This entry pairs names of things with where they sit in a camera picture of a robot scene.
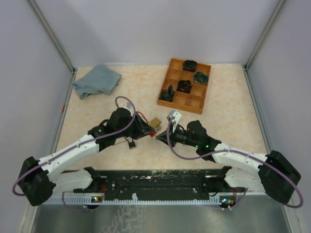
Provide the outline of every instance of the white wall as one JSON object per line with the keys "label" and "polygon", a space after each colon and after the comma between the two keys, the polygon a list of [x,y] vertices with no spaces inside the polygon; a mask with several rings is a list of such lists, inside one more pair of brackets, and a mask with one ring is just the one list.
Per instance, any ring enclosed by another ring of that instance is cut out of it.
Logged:
{"label": "white wall", "polygon": [[70,72],[27,1],[1,1],[0,32],[0,232],[13,233],[26,199],[12,184],[26,158],[46,155]]}
{"label": "white wall", "polygon": [[302,207],[311,230],[311,1],[288,1],[251,67],[276,150],[301,173]]}
{"label": "white wall", "polygon": [[246,63],[277,0],[36,0],[75,66]]}

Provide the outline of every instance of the small brown box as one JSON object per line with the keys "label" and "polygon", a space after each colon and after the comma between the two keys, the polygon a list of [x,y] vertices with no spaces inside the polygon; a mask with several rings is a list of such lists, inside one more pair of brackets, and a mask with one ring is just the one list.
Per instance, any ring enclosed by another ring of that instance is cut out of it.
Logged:
{"label": "small brown box", "polygon": [[[184,60],[172,58],[169,68],[166,72],[162,88],[157,98],[158,105],[165,107],[179,109],[191,113],[202,114],[203,106],[206,96],[207,85],[201,85],[193,83],[194,72],[183,70]],[[205,74],[210,75],[211,66],[205,64],[197,64],[195,72],[201,71]],[[190,80],[192,88],[190,94],[177,91],[177,85],[179,80]],[[163,90],[167,90],[170,85],[173,85],[173,91],[175,92],[174,99],[172,102],[160,100],[160,96]]]}

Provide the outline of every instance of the wooden table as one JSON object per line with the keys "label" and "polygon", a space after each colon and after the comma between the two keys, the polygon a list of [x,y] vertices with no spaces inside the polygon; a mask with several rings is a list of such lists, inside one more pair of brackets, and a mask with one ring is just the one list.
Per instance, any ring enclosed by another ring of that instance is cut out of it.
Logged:
{"label": "wooden table", "polygon": [[[88,130],[104,119],[109,119],[116,109],[116,96],[126,96],[148,120],[162,121],[162,131],[167,127],[166,116],[170,108],[156,103],[168,66],[114,66],[109,67],[122,75],[112,94],[91,95],[81,100],[73,89],[58,150],[81,138]],[[86,75],[92,67],[80,67],[76,79]],[[241,64],[213,64],[202,115],[179,111],[184,127],[192,120],[200,120],[207,133],[215,139],[242,150],[266,153],[262,134]],[[177,158],[167,145],[149,136],[136,141],[136,149],[129,150],[127,143],[108,147],[100,153],[76,163],[71,169],[91,166],[94,169],[195,169],[221,168],[203,159],[185,161]],[[197,156],[196,148],[177,145],[175,150],[188,157]]]}

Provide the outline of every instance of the gray floor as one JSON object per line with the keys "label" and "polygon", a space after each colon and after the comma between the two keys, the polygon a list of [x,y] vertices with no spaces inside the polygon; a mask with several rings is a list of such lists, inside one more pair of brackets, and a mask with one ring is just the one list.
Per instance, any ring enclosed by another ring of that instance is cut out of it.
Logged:
{"label": "gray floor", "polygon": [[41,205],[32,233],[288,233],[281,204],[248,196],[231,211],[206,206],[100,206],[73,212]]}

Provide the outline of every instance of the folded cloth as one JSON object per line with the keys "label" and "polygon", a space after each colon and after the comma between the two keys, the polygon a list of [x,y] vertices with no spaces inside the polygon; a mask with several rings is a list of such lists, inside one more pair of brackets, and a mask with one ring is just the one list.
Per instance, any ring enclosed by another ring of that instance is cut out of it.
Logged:
{"label": "folded cloth", "polygon": [[91,94],[105,93],[110,95],[120,78],[120,74],[110,70],[105,65],[97,65],[83,78],[74,81],[72,85],[80,99],[84,100]]}

